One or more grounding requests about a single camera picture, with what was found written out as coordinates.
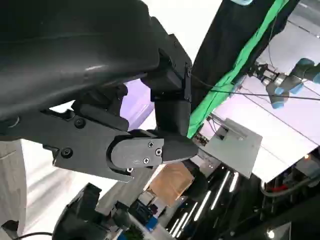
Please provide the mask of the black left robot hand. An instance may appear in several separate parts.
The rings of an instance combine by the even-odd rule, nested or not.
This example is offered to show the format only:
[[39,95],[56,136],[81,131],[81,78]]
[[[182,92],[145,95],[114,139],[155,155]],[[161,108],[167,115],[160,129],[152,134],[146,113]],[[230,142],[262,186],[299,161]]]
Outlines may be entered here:
[[[194,157],[192,62],[141,0],[3,0],[0,138],[52,152],[53,165],[129,182],[129,169]],[[120,116],[126,83],[150,88],[156,130]]]

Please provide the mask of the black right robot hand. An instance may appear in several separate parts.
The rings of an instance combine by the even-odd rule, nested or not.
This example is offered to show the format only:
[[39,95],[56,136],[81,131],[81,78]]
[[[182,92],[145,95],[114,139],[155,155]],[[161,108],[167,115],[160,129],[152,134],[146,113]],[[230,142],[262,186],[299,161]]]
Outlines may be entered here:
[[62,211],[53,240],[108,240],[131,227],[129,207],[117,201],[108,214],[96,211],[102,190],[88,183]]

